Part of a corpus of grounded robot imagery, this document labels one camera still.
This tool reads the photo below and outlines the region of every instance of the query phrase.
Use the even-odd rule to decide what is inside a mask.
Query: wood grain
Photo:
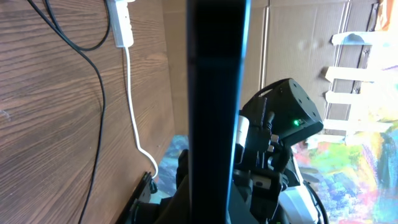
[[[44,10],[41,1],[35,1]],[[72,41],[106,30],[101,0],[50,0]],[[129,5],[132,97],[141,144],[160,161],[174,135],[162,3]],[[149,160],[134,144],[125,61],[110,33],[87,56],[104,80],[103,147],[84,223],[114,223]],[[93,68],[23,0],[0,2],[0,223],[77,223],[90,183],[102,97]]]

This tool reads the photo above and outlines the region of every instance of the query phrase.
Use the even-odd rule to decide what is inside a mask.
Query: black pole
[[[187,1],[191,223],[225,223],[250,0]]]

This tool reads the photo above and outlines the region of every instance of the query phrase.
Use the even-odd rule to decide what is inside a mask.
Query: white cable
[[[136,124],[136,119],[134,117],[134,110],[132,108],[132,98],[131,98],[131,68],[130,68],[130,53],[129,53],[129,48],[125,47],[124,51],[126,53],[126,61],[127,61],[127,99],[129,101],[129,109],[130,109],[130,117],[131,117],[131,123],[132,123],[132,128],[134,132],[134,137],[136,139],[136,146],[138,151],[142,152],[145,156],[147,156],[150,161],[153,163],[155,167],[155,175],[152,177],[153,179],[157,176],[157,173],[159,171],[159,168],[157,167],[157,163],[155,159],[145,150],[141,148],[141,144],[139,143],[139,136],[138,136],[138,129],[137,129],[137,124]]]

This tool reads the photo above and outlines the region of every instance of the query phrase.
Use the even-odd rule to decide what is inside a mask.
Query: white plug
[[[107,0],[113,37],[116,47],[130,47],[134,43],[130,24],[128,2],[134,0]]]

